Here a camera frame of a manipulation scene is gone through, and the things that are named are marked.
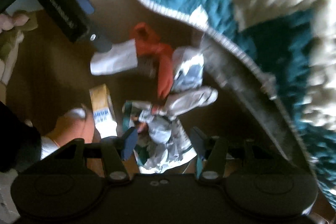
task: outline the white paper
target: white paper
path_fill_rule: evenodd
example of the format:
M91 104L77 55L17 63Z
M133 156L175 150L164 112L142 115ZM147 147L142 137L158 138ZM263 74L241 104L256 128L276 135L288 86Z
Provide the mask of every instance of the white paper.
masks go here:
M95 53L91 59L92 75L111 75L138 66L135 39L113 44L105 53Z
M51 153L55 152L58 146L48 137L41 137L41 160L48 157Z
M95 126L102 139L110 136L117 136L117 122L113 120L109 108L94 111L93 118Z

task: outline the red cloth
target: red cloth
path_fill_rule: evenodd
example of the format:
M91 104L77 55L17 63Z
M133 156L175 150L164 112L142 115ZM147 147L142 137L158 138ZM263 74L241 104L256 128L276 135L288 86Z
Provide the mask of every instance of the red cloth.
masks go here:
M148 24L141 22L131 32L135 38L137 56L152 55L159 61L157 96L165 99L173 85L173 49L170 45L160 43L161 37Z

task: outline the screw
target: screw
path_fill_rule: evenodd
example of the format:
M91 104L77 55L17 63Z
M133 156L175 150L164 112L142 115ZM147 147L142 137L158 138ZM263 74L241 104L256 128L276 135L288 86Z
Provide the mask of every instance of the screw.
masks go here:
M310 157L310 162L313 163L313 164L315 164L315 163L318 163L318 162L319 162L319 159L318 159L317 157L313 157L313 156L311 156L311 157Z
M113 180L124 180L127 177L125 172L115 171L110 174L110 178Z
M157 180L153 180L150 183L152 186L159 186L159 182Z
M202 173L203 178L208 180L214 180L219 177L218 173L215 171L205 171Z
M160 183L161 183L161 184L168 184L168 183L169 183L169 180L167 180L167 179L162 179L162 180L160 180Z

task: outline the clutter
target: clutter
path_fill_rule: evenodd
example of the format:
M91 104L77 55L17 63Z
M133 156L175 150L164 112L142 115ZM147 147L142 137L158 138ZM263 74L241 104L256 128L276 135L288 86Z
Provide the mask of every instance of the clutter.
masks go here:
M218 91L208 86L182 93L170 94L164 106L169 117L176 117L196 107L207 106L217 100Z
M160 43L161 37L144 22L135 26L130 38L135 38L137 56L155 56L159 61L157 96L164 99L173 85L172 54L170 45Z
M204 57L192 47L177 48L172 57L174 83L171 91L182 92L202 85Z
M138 128L134 154L141 173L163 173L196 156L181 122L176 117L168 117L164 107L127 101L123 113L123 131L132 126Z
M114 44L105 53L96 52L91 59L92 75L110 75L138 66L135 39Z
M115 118L110 91L105 84L90 89L94 123L101 138L117 136Z

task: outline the finger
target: finger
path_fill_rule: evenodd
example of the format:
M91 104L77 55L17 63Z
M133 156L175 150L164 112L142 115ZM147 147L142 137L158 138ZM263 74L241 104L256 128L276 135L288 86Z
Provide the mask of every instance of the finger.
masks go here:
M0 29L8 31L14 27L13 20L10 16L0 14Z
M15 14L12 18L14 26L23 26L29 20L29 17L25 14Z
M92 143L93 135L95 134L95 120L93 118L92 111L82 104L82 108L85 110L85 125L83 128L82 137L85 143Z

